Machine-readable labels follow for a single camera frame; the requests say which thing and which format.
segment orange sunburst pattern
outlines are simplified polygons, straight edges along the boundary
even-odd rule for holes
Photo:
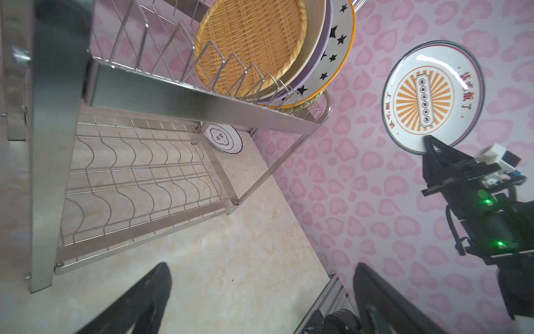
[[[433,102],[434,124],[426,128],[421,126],[417,93],[415,92],[415,79],[420,74],[429,75]],[[395,96],[394,106],[398,122],[414,134],[424,134],[437,129],[450,113],[452,107],[451,87],[448,77],[435,69],[413,71],[408,74],[397,88]]]

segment wicker basket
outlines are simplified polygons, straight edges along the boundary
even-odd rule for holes
[[[303,0],[217,0],[200,23],[195,42],[195,56],[198,57],[209,40],[215,43],[225,59],[235,53],[245,67],[256,65],[258,70],[275,80],[291,67],[299,55],[306,35],[307,17]],[[210,87],[222,59],[213,47],[208,47],[197,63],[200,80]],[[233,95],[245,72],[235,60],[224,65],[215,89],[225,94],[231,89]],[[274,82],[265,80],[251,70],[245,75],[237,96],[265,89]]]

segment metal dish rack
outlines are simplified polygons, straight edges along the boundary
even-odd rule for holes
[[[93,1],[1,2],[4,27],[25,20],[33,27],[30,48],[23,39],[9,38],[18,32],[16,25],[2,31],[4,59],[12,60],[4,62],[4,91],[24,96],[7,77],[10,66],[18,66],[22,78],[30,70],[31,98],[16,100],[17,108],[6,111],[8,119],[17,113],[25,118],[28,111],[31,292],[50,286],[54,272],[61,274],[231,214],[330,113],[328,92],[324,93],[325,107],[314,103],[289,113],[280,112],[281,105],[260,105],[261,96],[254,88],[248,98],[236,98],[233,89],[239,89],[247,73],[257,71],[253,65],[243,66],[237,82],[225,83],[226,91],[214,88],[218,74],[204,87],[194,77],[198,59],[193,52],[192,23],[185,28],[174,16],[180,5],[190,1],[166,1],[174,4],[171,17],[159,13],[154,2],[106,0],[120,19],[110,55],[102,52],[91,30]],[[125,5],[125,11],[121,12],[118,2]],[[191,17],[198,20],[197,9],[202,6],[206,7],[196,3]],[[138,36],[128,31],[135,12],[142,23]],[[160,57],[153,68],[143,65],[144,50],[153,39],[147,15],[171,27],[166,29],[169,40],[158,49]],[[169,75],[161,74],[156,67],[168,68],[165,51],[176,48],[178,34],[190,47],[189,57],[182,59],[184,70],[180,77],[170,70]],[[91,38],[96,39],[96,49],[90,47]],[[133,65],[115,59],[122,38],[127,38],[135,53]],[[206,48],[216,46],[210,42]],[[231,61],[239,59],[232,55],[224,59],[223,66]],[[289,95],[298,94],[280,81],[275,84]],[[80,97],[89,106],[108,109],[109,115],[80,113]],[[203,133],[212,122],[301,136],[238,197]],[[25,137],[19,133],[10,139]]]

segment wire shelf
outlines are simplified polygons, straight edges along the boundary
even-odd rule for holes
[[[113,12],[117,22],[114,26],[110,24],[105,31],[93,25],[91,53],[95,59],[104,64],[139,71],[158,79],[186,83],[210,93],[242,100],[259,107],[269,107],[276,111],[280,111],[285,104],[283,100],[275,103],[276,96],[286,94],[285,99],[287,99],[295,95],[295,104],[291,108],[284,109],[284,113],[318,123],[317,120],[324,113],[324,109],[317,103],[312,103],[307,108],[298,107],[297,104],[304,99],[296,88],[289,87],[281,80],[275,80],[270,73],[261,73],[254,64],[243,64],[234,53],[224,58],[212,41],[200,45],[196,38],[198,24],[192,18],[190,23],[186,24],[183,14],[177,10],[180,0],[167,0],[168,3],[174,3],[174,7],[163,0],[145,3],[147,1],[100,0],[97,3],[97,11],[103,7],[108,12]],[[195,17],[199,6],[206,7],[205,2],[206,0],[197,2],[192,17]],[[104,37],[113,40],[112,47],[110,45],[104,47]],[[194,52],[195,42],[201,49],[198,57]],[[217,61],[211,59],[209,53],[218,55],[219,59]],[[133,57],[125,57],[130,54],[133,54]],[[207,60],[214,67],[216,75],[209,76],[200,60]],[[215,63],[222,65],[216,68]],[[241,69],[238,73],[240,78],[235,82],[224,82],[219,75],[225,66],[233,63]],[[204,86],[197,76],[197,65],[210,80],[207,86]],[[258,75],[261,79],[243,97],[238,97],[241,84],[251,75]],[[276,94],[267,101],[263,94],[269,89],[260,91],[260,87],[265,81],[270,80],[274,82],[271,87],[276,88]],[[215,88],[219,81],[223,83],[223,91],[217,91]]]
[[[203,134],[179,122],[81,113],[57,262],[68,266],[231,207]]]

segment beige marble surface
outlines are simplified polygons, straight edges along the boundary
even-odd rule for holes
[[[6,333],[72,333],[157,263],[172,292],[160,333],[292,333],[328,282],[272,178],[232,215],[54,277],[34,294],[29,272],[28,143],[0,121],[0,326]],[[218,153],[238,195],[266,170],[248,134],[237,156]]]

